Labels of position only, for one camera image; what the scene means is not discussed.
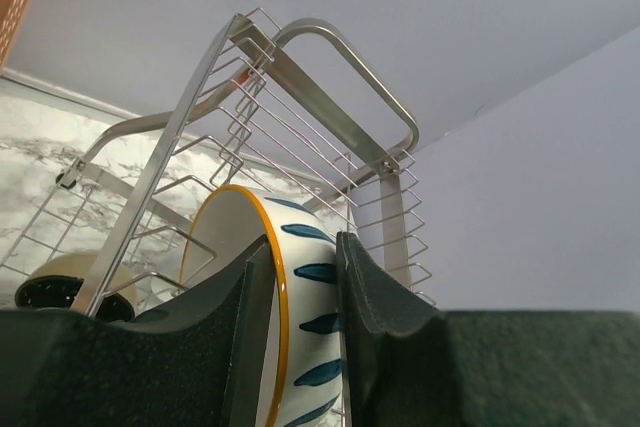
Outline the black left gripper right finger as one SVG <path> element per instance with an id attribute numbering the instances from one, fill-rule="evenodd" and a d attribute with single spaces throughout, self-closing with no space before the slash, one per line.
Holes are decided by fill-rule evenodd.
<path id="1" fill-rule="evenodd" d="M 639 317 L 594 310 L 443 312 L 336 247 L 351 426 L 635 426 Z"/>

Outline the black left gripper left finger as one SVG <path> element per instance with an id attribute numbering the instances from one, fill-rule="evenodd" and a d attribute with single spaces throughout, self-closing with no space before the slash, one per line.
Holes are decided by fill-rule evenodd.
<path id="1" fill-rule="evenodd" d="M 5 426 L 252 426 L 274 293 L 268 240 L 130 322 L 1 314 Z"/>

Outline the beige speckled bowl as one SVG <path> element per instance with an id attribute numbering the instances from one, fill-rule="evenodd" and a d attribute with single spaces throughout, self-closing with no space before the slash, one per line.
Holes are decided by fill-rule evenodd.
<path id="1" fill-rule="evenodd" d="M 266 236 L 276 285 L 256 423 L 317 425 L 342 392 L 335 235 L 301 203 L 238 184 L 204 200 L 189 235 L 179 274 L 188 287 Z"/>

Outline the black bowl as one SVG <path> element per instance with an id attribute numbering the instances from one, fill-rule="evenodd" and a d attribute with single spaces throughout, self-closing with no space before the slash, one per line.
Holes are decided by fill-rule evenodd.
<path id="1" fill-rule="evenodd" d="M 52 258 L 17 288 L 15 305 L 34 309 L 69 308 L 97 256 L 96 250 L 85 250 Z M 136 287 L 130 284 L 103 300 L 97 318 L 103 322 L 128 322 L 136 316 L 136 305 Z"/>

